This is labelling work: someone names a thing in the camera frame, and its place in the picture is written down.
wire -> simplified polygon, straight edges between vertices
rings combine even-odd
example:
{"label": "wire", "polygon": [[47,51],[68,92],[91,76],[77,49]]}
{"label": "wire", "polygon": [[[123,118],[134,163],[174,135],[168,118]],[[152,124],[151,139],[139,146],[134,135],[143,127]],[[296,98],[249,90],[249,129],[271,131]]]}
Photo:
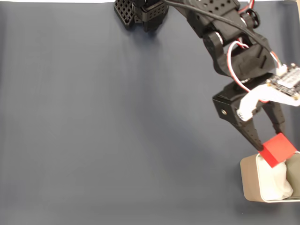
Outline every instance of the wire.
{"label": "wire", "polygon": [[231,25],[231,26],[243,31],[245,34],[247,34],[249,37],[251,37],[254,41],[256,41],[261,47],[265,48],[268,52],[272,51],[270,47],[268,47],[259,37],[257,37],[254,33],[252,33],[249,29],[233,22],[232,20],[228,20],[228,19],[226,19],[222,16],[206,12],[202,9],[196,8],[195,6],[191,6],[191,5],[187,5],[187,4],[183,4],[183,3],[179,3],[179,2],[174,2],[174,1],[169,1],[169,0],[162,0],[162,1],[167,5],[192,10],[192,11],[197,12],[199,14],[208,16],[208,17],[213,18],[215,20],[219,20],[219,21],[224,22],[228,25]]}
{"label": "wire", "polygon": [[250,89],[247,88],[239,79],[238,77],[236,76],[234,70],[233,70],[233,66],[232,66],[232,63],[231,63],[231,52],[233,50],[233,47],[234,45],[239,45],[239,46],[242,46],[242,47],[245,47],[245,48],[249,48],[248,45],[246,44],[243,44],[239,41],[234,41],[230,44],[229,48],[228,48],[228,51],[227,51],[227,66],[228,66],[228,69],[229,69],[229,73],[231,75],[231,77],[234,79],[234,81],[242,88],[244,89],[246,92],[250,92]]}
{"label": "wire", "polygon": [[[244,48],[249,48],[248,45],[246,44],[243,44],[239,41],[234,41],[230,44],[229,48],[228,48],[228,51],[227,51],[227,66],[228,66],[228,70],[229,70],[229,73],[231,75],[231,77],[234,79],[234,81],[242,88],[244,89],[245,91],[247,92],[250,92],[251,90],[249,88],[247,88],[239,79],[238,77],[236,76],[234,70],[233,70],[233,67],[232,67],[232,63],[231,63],[231,53],[233,51],[233,47],[235,45],[239,45],[240,47],[244,47]],[[276,56],[276,54],[274,52],[270,52],[270,54],[274,57],[274,60],[277,61],[278,63],[278,66],[279,66],[279,60],[278,60],[278,57]]]}
{"label": "wire", "polygon": [[253,7],[254,7],[254,1],[255,1],[255,0],[249,0],[248,5],[246,5],[243,9],[241,9],[241,10],[239,11],[239,13],[243,13],[243,12],[245,12],[247,9],[253,8]]}

